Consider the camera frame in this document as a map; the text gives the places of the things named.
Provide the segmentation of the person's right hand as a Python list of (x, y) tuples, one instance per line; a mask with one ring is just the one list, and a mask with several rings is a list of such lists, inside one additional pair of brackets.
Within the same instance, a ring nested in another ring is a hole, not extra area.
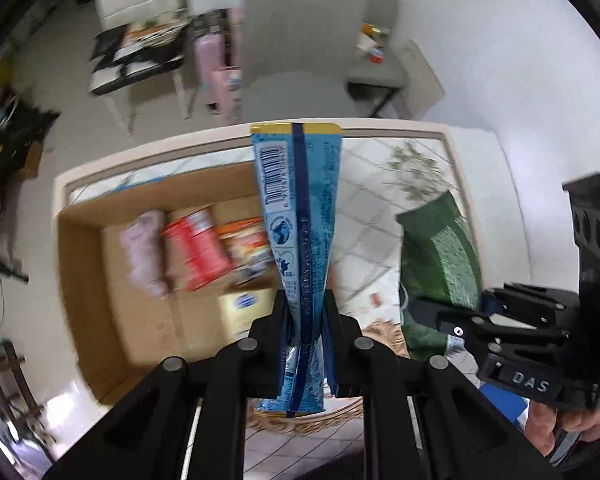
[(594, 442), (600, 438), (600, 407), (594, 411), (559, 415), (554, 408), (540, 402), (530, 402), (524, 435), (543, 456), (547, 456), (555, 446), (554, 429), (557, 425), (567, 432), (580, 432), (585, 442)]

